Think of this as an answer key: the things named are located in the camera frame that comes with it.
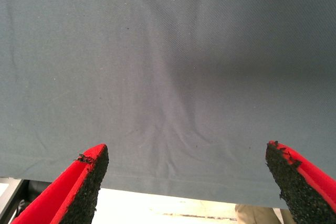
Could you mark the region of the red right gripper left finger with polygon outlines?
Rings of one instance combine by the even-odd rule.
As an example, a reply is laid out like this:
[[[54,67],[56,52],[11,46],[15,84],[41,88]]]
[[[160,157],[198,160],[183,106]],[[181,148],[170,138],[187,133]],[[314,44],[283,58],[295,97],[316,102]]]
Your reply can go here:
[[[92,223],[108,164],[105,144],[86,150],[13,223]]]

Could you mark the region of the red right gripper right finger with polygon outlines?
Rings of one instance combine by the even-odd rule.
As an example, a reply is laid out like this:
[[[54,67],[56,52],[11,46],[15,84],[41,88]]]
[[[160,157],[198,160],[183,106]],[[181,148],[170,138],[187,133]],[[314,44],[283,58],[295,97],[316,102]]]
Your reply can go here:
[[[277,141],[267,143],[265,159],[296,223],[335,223],[335,179]]]

